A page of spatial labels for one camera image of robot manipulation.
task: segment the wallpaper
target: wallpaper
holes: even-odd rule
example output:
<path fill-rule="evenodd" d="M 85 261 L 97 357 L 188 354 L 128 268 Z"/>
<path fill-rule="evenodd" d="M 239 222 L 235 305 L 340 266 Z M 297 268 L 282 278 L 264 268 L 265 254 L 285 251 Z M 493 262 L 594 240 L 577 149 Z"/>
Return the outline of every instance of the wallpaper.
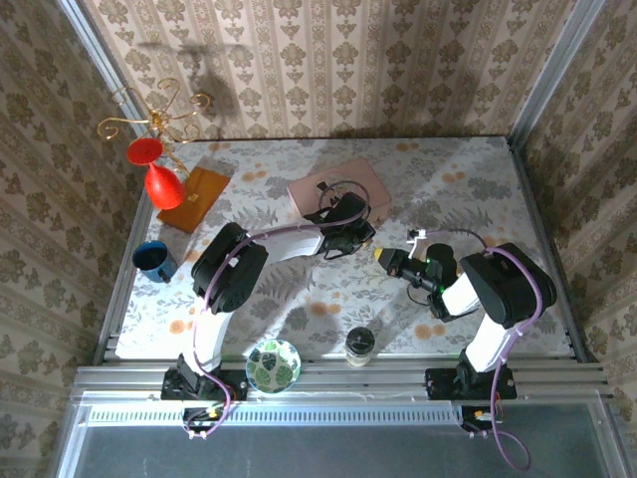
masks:
<path fill-rule="evenodd" d="M 214 97 L 216 139 L 507 134 L 574 0 L 84 3 L 154 108 L 163 77 Z"/>
<path fill-rule="evenodd" d="M 527 155 L 575 317 L 637 441 L 637 2 L 606 2 Z"/>
<path fill-rule="evenodd" d="M 0 2 L 0 476 L 41 476 L 91 362 L 140 181 L 54 1 Z"/>

